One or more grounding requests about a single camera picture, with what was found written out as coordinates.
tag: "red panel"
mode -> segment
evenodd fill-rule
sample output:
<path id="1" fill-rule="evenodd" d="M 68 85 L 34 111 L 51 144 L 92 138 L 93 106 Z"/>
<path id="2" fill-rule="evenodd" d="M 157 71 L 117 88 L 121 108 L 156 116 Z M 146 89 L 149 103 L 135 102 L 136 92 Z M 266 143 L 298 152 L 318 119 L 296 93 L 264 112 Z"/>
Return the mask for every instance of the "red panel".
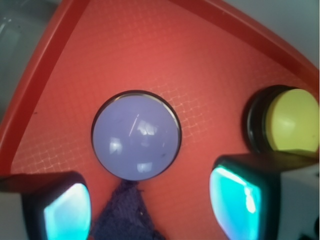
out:
<path id="1" fill-rule="evenodd" d="M 120 180 L 94 155 L 92 121 L 113 95 L 150 91 L 173 106 L 182 125 L 175 162 L 139 185 L 156 228 L 168 239 L 225 239 L 210 204 L 210 172 L 219 155 L 248 151 L 245 103 L 275 84 L 319 97 L 313 82 L 170 1 L 92 0 L 49 76 L 11 172 L 80 172 L 96 219 Z"/>

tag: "round button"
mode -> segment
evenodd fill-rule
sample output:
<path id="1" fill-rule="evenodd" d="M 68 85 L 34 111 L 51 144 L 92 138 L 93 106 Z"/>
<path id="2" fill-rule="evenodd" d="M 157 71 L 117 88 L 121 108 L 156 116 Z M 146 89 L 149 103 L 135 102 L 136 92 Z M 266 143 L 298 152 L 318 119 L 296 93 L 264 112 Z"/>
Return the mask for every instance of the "round button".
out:
<path id="1" fill-rule="evenodd" d="M 173 108 L 146 91 L 127 91 L 108 100 L 95 116 L 91 140 L 101 164 L 119 178 L 152 178 L 176 158 L 181 125 Z"/>
<path id="2" fill-rule="evenodd" d="M 279 94 L 269 106 L 265 133 L 273 150 L 316 152 L 319 147 L 319 105 L 303 89 Z"/>

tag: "dark blue fabric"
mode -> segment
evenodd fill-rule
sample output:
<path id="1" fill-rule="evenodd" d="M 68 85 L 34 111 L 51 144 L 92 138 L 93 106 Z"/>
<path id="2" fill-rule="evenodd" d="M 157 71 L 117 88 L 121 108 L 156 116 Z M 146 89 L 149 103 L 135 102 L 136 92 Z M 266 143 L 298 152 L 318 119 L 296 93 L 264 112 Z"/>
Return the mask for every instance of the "dark blue fabric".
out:
<path id="1" fill-rule="evenodd" d="M 155 230 L 137 185 L 122 180 L 93 226 L 95 240 L 165 240 Z"/>

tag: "purple button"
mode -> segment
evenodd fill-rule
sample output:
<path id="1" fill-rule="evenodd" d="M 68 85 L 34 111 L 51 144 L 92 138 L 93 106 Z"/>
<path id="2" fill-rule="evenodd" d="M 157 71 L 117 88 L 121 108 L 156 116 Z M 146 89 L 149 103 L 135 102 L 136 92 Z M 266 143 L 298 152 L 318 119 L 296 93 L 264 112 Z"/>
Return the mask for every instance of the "purple button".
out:
<path id="1" fill-rule="evenodd" d="M 92 125 L 92 145 L 101 164 L 119 178 L 139 181 L 163 172 L 181 145 L 173 108 L 146 91 L 127 91 L 108 100 Z"/>

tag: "glowing cyan screen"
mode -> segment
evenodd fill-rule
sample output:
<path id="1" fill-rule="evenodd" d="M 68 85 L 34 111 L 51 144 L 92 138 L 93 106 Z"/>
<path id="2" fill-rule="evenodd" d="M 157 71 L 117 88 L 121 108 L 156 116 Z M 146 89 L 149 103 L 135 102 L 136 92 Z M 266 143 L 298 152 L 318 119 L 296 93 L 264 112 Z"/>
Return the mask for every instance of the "glowing cyan screen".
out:
<path id="1" fill-rule="evenodd" d="M 88 189 L 76 183 L 44 209 L 48 240 L 86 240 L 91 224 Z"/>
<path id="2" fill-rule="evenodd" d="M 216 220 L 229 239 L 259 238 L 259 187 L 218 165 L 210 176 L 210 198 Z"/>

